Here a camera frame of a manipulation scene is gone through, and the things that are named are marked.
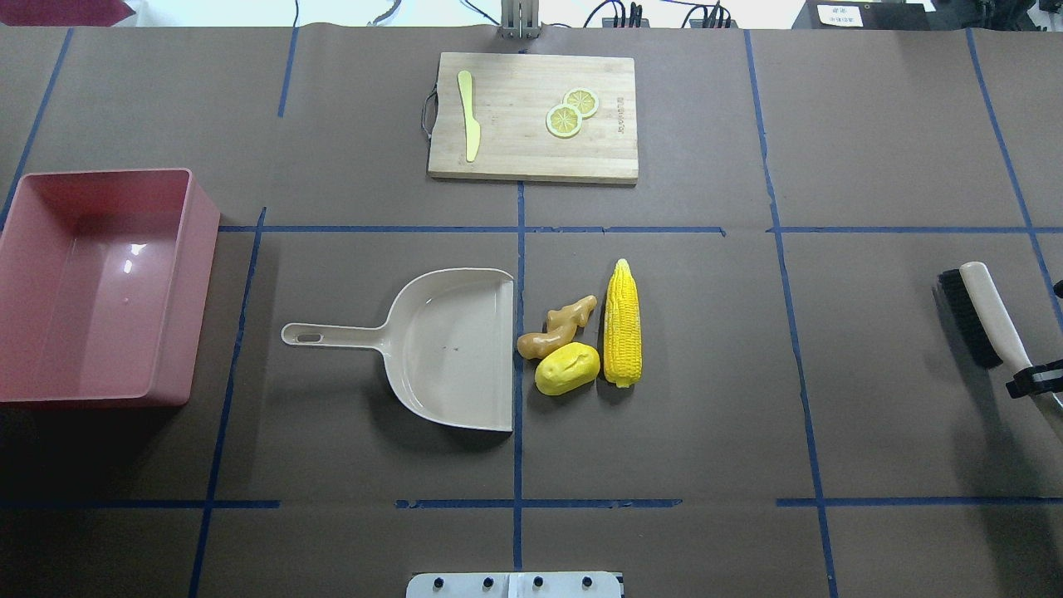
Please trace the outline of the pink plastic bin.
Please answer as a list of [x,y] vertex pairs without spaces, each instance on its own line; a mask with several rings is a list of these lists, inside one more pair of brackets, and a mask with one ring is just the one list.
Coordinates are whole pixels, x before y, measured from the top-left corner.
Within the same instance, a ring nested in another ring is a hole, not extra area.
[[186,168],[23,175],[2,230],[2,405],[189,401],[219,224]]

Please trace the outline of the beige hand brush black bristles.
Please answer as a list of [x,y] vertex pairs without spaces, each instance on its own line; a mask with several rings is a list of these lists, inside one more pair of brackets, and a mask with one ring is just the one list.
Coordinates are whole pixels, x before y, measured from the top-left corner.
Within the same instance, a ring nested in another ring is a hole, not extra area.
[[[937,276],[937,284],[938,292],[976,365],[984,370],[1003,366],[1012,375],[1007,382],[1012,381],[1018,371],[1041,365],[1033,363],[1026,354],[1020,334],[1000,298],[988,264],[973,261],[945,270]],[[1061,393],[1013,399],[1032,401],[1054,435],[1062,438]]]

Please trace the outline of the silver metal pole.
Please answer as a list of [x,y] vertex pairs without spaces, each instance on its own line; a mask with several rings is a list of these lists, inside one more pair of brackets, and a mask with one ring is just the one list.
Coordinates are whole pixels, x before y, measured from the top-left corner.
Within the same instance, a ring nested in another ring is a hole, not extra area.
[[500,35],[505,39],[536,39],[541,34],[538,0],[502,0],[500,2]]

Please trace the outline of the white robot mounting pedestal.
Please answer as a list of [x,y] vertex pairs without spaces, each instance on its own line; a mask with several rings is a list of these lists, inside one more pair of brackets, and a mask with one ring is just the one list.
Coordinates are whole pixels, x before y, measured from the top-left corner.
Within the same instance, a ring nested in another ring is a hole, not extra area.
[[491,571],[417,574],[406,597],[624,597],[610,571]]

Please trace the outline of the black box with label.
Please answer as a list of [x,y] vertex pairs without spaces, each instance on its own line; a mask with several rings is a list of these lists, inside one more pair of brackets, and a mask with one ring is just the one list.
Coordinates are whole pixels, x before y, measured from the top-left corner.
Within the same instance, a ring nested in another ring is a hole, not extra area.
[[901,1],[805,1],[792,30],[930,31],[922,3]]

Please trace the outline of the yellow toy corn cob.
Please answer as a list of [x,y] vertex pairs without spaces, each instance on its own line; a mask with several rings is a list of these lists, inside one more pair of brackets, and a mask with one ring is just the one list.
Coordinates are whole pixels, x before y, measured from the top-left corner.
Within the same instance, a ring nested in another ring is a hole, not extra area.
[[606,379],[619,389],[638,383],[643,372],[640,298],[630,264],[615,261],[608,284],[603,332]]

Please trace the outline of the yellow toy potato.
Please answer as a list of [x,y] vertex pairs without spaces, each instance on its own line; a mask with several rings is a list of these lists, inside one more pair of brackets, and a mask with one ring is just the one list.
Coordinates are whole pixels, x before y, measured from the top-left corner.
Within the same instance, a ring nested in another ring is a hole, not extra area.
[[595,347],[569,343],[541,360],[536,368],[534,382],[544,396],[561,396],[592,382],[600,368],[601,358]]

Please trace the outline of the red cloth on table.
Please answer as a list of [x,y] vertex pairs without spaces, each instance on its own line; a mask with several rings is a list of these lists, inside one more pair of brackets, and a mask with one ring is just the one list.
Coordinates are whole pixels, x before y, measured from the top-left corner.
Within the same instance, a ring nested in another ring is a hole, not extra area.
[[134,15],[125,1],[1,1],[10,27],[113,27]]

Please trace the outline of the beige plastic dustpan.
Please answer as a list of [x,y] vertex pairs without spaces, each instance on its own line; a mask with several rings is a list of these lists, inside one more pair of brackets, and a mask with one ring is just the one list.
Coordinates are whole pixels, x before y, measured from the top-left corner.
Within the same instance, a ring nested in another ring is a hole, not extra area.
[[514,279],[456,267],[415,277],[375,328],[292,322],[289,346],[377,351],[395,397],[432,423],[513,429]]

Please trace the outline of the yellow plastic toy knife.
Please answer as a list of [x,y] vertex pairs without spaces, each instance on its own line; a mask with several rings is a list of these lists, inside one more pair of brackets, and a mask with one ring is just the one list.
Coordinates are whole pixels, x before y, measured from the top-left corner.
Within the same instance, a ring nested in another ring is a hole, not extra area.
[[457,72],[457,86],[462,100],[465,122],[465,158],[474,163],[478,157],[482,139],[482,126],[474,112],[474,79],[470,71]]

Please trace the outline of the wooden cutting board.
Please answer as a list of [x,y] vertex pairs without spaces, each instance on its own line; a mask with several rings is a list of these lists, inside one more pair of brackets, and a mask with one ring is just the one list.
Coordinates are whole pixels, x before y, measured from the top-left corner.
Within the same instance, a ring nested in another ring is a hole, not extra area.
[[[482,126],[474,163],[466,160],[459,71],[474,79]],[[584,119],[580,133],[557,139],[547,132],[546,113],[575,87],[598,95],[598,112]],[[435,90],[431,177],[610,185],[640,178],[634,58],[445,52]]]

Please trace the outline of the tan toy ginger root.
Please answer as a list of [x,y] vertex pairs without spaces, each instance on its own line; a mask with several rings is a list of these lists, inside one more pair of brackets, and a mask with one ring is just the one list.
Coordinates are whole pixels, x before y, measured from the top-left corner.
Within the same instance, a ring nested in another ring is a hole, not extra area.
[[597,307],[595,295],[585,296],[558,310],[550,310],[544,322],[544,331],[524,334],[517,338],[517,353],[525,360],[542,360],[554,351],[573,341],[575,334],[588,325]]

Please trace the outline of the toy lemon slice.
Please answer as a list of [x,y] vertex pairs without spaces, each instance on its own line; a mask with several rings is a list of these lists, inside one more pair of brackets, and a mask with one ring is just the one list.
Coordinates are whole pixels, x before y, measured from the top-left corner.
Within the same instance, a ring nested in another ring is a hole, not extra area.
[[584,116],[573,105],[554,105],[544,117],[547,132],[557,139],[570,139],[581,132]]
[[563,103],[580,113],[584,119],[595,116],[600,108],[598,95],[587,87],[575,87],[563,95]]

